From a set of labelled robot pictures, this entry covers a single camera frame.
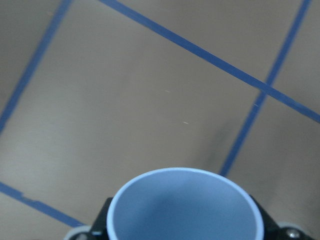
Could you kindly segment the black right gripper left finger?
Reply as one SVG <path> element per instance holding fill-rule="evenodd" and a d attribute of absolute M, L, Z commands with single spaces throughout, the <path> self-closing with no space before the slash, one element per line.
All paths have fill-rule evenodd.
<path fill-rule="evenodd" d="M 108 240 L 109 239 L 108 231 L 107 231 L 107 214 L 108 214 L 108 209 L 110 207 L 112 199 L 113 199 L 112 197 L 108 197 L 106 199 L 96 219 L 94 220 L 89 230 L 90 240 Z"/>

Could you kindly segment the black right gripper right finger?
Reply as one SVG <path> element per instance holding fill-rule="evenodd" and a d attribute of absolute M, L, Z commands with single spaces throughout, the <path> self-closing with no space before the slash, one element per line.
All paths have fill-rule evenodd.
<path fill-rule="evenodd" d="M 267 213 L 267 211 L 258 203 L 258 201 L 250 195 L 254 203 L 257 205 L 258 210 L 261 214 L 262 221 L 263 221 L 263 228 L 264 228 L 264 240 L 276 240 L 279 226 L 278 224 L 273 220 L 273 218 Z"/>

